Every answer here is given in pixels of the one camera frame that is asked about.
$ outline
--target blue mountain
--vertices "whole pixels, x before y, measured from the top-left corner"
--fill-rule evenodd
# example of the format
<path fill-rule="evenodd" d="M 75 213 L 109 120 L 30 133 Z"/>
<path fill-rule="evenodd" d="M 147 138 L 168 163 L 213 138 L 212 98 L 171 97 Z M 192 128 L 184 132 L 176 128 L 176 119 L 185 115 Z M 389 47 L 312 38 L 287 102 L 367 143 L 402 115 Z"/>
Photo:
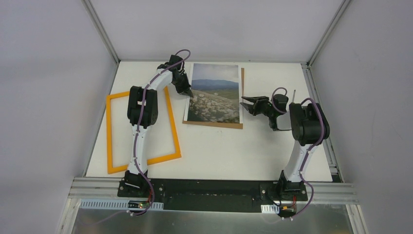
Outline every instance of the blue mountain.
<path fill-rule="evenodd" d="M 191 84 L 195 90 L 238 89 L 238 83 L 224 79 L 195 79 Z"/>

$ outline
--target cloudy sky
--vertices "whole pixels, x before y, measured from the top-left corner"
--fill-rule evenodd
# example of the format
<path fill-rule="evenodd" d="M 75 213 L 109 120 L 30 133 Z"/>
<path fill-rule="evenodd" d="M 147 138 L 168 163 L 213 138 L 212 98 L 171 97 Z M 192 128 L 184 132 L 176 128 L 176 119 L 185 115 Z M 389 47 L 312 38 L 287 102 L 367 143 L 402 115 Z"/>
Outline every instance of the cloudy sky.
<path fill-rule="evenodd" d="M 225 79 L 239 81 L 237 65 L 216 65 L 194 63 L 192 79 Z"/>

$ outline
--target white wall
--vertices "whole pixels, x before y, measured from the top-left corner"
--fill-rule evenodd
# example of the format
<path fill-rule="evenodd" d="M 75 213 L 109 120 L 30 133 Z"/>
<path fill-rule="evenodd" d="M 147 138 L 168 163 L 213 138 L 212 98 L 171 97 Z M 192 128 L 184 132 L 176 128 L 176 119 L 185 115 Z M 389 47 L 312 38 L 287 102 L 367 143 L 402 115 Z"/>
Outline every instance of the white wall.
<path fill-rule="evenodd" d="M 413 230 L 413 1 L 354 0 L 313 77 L 370 233 Z"/>
<path fill-rule="evenodd" d="M 81 1 L 0 2 L 0 233 L 57 230 L 114 70 Z"/>
<path fill-rule="evenodd" d="M 307 61 L 342 0 L 93 0 L 121 59 Z"/>

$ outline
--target landscape picture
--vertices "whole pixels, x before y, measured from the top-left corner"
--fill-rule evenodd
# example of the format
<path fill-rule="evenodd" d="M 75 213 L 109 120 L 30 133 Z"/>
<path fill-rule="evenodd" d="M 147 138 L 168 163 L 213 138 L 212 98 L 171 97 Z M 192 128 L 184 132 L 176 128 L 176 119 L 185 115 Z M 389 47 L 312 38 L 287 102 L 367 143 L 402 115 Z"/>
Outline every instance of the landscape picture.
<path fill-rule="evenodd" d="M 242 123 L 238 65 L 195 63 L 191 77 L 193 97 L 187 104 L 186 121 Z"/>

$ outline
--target yellow frame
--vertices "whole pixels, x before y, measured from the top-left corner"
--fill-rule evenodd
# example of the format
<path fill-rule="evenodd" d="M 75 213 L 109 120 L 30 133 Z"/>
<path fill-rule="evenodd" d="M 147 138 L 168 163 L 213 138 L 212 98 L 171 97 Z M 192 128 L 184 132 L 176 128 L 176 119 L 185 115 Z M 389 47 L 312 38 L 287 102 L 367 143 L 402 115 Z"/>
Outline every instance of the yellow frame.
<path fill-rule="evenodd" d="M 173 118 L 172 105 L 170 103 L 168 87 L 165 87 L 164 92 L 165 92 L 165 98 L 166 98 L 166 101 L 167 101 L 167 109 L 168 109 L 170 127 L 171 127 L 171 130 L 172 130 L 173 144 L 175 146 L 175 153 L 170 154 L 170 155 L 164 155 L 164 156 L 159 156 L 159 157 L 154 157 L 154 158 L 148 159 L 147 160 L 148 165 L 152 165 L 152 164 L 160 163 L 160 162 L 165 162 L 165 161 L 169 161 L 169 160 L 177 159 L 177 158 L 181 157 L 181 148 L 179 147 L 178 134 L 176 133 L 175 120 Z M 113 160 L 112 160 L 112 116 L 111 116 L 112 111 L 111 111 L 111 100 L 115 99 L 115 98 L 119 98 L 119 97 L 126 97 L 126 96 L 129 96 L 129 91 L 119 93 L 119 94 L 108 95 L 106 97 L 106 142 L 107 142 L 107 151 L 108 151 L 108 174 L 122 172 L 122 171 L 126 171 L 128 169 L 127 164 L 119 166 L 119 167 L 113 167 Z"/>

